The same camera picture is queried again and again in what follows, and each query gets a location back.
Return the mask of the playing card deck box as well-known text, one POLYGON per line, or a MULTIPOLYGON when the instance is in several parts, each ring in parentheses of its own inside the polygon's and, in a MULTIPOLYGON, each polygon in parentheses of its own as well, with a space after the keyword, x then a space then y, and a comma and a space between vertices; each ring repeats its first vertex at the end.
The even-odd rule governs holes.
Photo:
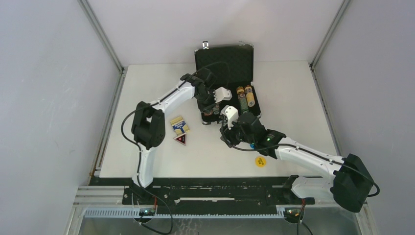
POLYGON ((188 133, 190 131, 189 126, 185 122, 182 116, 178 116, 170 121, 173 131, 177 136, 188 133))

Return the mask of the black aluminium poker case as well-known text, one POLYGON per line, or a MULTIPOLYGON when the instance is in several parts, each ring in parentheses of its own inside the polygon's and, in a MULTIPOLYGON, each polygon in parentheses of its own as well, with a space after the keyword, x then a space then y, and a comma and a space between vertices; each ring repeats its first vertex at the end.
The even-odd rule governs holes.
MULTIPOLYGON (((198 77, 207 78, 208 86, 213 90, 224 87, 231 91, 230 101, 220 102, 220 111, 230 105, 240 110, 236 88, 252 86, 255 105, 249 111, 260 118, 262 116, 259 101, 256 97, 254 80, 254 46, 252 44, 229 44, 216 47, 199 48, 194 52, 198 77)), ((222 120, 219 115, 204 116, 203 125, 217 124, 222 120)))

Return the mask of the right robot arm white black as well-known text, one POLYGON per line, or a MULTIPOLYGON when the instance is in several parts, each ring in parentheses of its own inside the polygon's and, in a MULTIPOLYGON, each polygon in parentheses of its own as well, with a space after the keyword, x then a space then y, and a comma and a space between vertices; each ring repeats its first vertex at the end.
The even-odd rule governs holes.
POLYGON ((283 190, 287 203, 326 199, 350 212, 359 212, 367 198, 380 193, 363 161, 354 154, 335 156, 307 147, 284 133, 265 128, 250 112, 240 116, 237 111, 222 111, 220 117, 221 140, 228 147, 288 161, 313 173, 313 177, 290 177, 283 190))

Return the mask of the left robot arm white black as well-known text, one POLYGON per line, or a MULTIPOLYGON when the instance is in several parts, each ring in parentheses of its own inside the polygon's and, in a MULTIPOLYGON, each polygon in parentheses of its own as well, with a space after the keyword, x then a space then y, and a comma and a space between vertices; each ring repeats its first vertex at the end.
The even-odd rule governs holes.
POLYGON ((137 104, 131 132, 134 136, 133 143, 138 145, 139 163, 137 173, 132 179, 139 186, 134 192, 134 198, 141 204, 147 204, 153 198, 153 191, 148 186, 154 178, 156 149, 165 137, 165 118, 192 98, 202 103, 203 112, 208 112, 216 104, 232 98, 231 91, 228 89, 224 87, 214 89, 207 83, 211 76, 211 72, 206 77, 187 73, 171 91, 154 103, 142 101, 137 104))

